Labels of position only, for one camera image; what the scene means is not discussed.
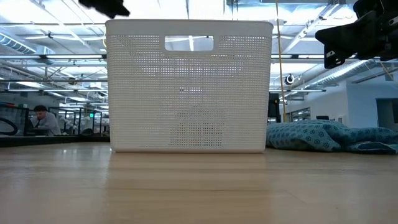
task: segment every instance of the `black cable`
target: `black cable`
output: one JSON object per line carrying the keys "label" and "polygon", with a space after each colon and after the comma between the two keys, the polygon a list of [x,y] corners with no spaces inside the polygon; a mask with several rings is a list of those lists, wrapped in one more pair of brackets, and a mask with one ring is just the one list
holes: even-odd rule
{"label": "black cable", "polygon": [[1,121],[6,123],[6,124],[8,124],[8,125],[10,125],[13,128],[13,130],[12,131],[0,131],[0,134],[13,136],[13,135],[16,135],[18,133],[18,127],[12,121],[10,121],[10,120],[8,120],[6,118],[0,118],[0,122]]}

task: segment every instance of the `basket handle hole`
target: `basket handle hole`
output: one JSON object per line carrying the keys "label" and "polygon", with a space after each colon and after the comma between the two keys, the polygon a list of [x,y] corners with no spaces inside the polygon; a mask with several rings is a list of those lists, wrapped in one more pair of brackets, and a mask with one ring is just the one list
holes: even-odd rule
{"label": "basket handle hole", "polygon": [[212,35],[166,35],[164,43],[168,51],[209,52],[214,49]]}

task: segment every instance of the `desk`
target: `desk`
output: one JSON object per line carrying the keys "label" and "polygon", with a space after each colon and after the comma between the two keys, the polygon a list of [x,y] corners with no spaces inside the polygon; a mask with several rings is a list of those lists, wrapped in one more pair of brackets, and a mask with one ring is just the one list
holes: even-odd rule
{"label": "desk", "polygon": [[398,157],[4,148],[0,223],[396,223]]}

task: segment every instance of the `man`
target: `man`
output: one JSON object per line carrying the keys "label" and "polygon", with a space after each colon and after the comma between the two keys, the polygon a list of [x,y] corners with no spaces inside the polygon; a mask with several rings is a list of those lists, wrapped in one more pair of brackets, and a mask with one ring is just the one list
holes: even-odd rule
{"label": "man", "polygon": [[60,126],[54,114],[47,112],[47,108],[43,105],[35,106],[33,110],[36,112],[36,116],[30,121],[34,128],[47,130],[48,136],[61,135]]}

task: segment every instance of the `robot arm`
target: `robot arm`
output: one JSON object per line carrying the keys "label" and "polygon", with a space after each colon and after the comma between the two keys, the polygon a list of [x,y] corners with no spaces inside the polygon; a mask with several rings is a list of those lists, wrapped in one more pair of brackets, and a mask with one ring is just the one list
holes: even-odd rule
{"label": "robot arm", "polygon": [[354,54],[361,60],[398,57],[398,1],[358,0],[354,11],[356,22],[315,34],[325,45],[325,68],[342,65]]}
{"label": "robot arm", "polygon": [[79,3],[87,8],[95,8],[111,19],[115,16],[129,16],[130,12],[123,6],[123,0],[79,0]]}

